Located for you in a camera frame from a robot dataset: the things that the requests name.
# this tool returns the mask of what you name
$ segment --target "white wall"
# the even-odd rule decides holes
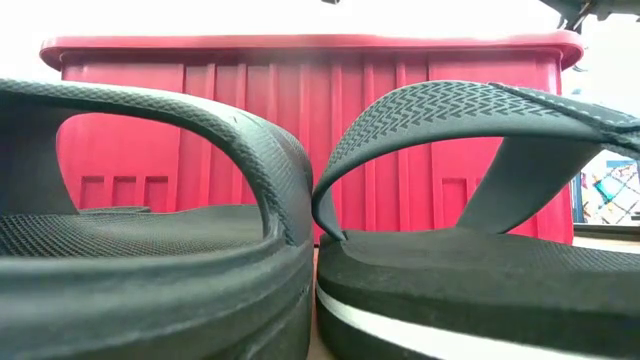
[[[38,58],[58,35],[367,33],[499,37],[553,29],[537,0],[5,0],[0,74],[57,78]],[[519,14],[502,16],[500,14]]]

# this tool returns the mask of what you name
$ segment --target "flip-flop strap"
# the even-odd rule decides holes
[[[640,121],[627,114],[500,84],[426,82],[390,92],[344,134],[312,197],[316,222],[345,240],[331,185],[386,153],[440,140],[504,136],[457,226],[506,232],[544,206],[603,145],[637,156]]]
[[[0,214],[76,213],[58,169],[55,137],[70,116],[102,112],[175,125],[209,140],[240,168],[265,234],[310,236],[309,160],[292,136],[255,115],[168,91],[0,78]]]

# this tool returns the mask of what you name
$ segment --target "flip-flop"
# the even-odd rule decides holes
[[[88,112],[205,137],[258,205],[79,213],[55,141],[67,118]],[[188,95],[0,79],[0,144],[0,358],[306,356],[310,164],[293,136]]]
[[[500,84],[427,82],[385,95],[344,134],[312,197],[326,232],[321,336],[344,359],[639,357],[640,255],[505,234],[603,148],[639,159],[639,131],[630,115]],[[330,188],[353,168],[483,136],[505,138],[454,227],[340,228]]]

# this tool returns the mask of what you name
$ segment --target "textured footbed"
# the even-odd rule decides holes
[[[640,353],[640,256],[467,229],[321,240],[318,283],[404,321],[613,356]]]
[[[171,214],[89,212],[0,217],[0,256],[186,255],[262,241],[262,220],[255,206],[212,206]]]

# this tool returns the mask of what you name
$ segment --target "red container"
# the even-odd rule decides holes
[[[365,107],[427,80],[502,82],[560,92],[581,56],[569,32],[497,41],[362,35],[65,37],[41,57],[65,80],[192,94],[246,109],[300,139],[317,180],[331,149]],[[416,146],[354,170],[334,186],[345,228],[421,230],[453,225],[500,139]],[[79,208],[154,211],[252,203],[240,171],[202,138],[175,127],[89,114],[59,133],[65,181]],[[515,233],[570,244],[569,189]]]

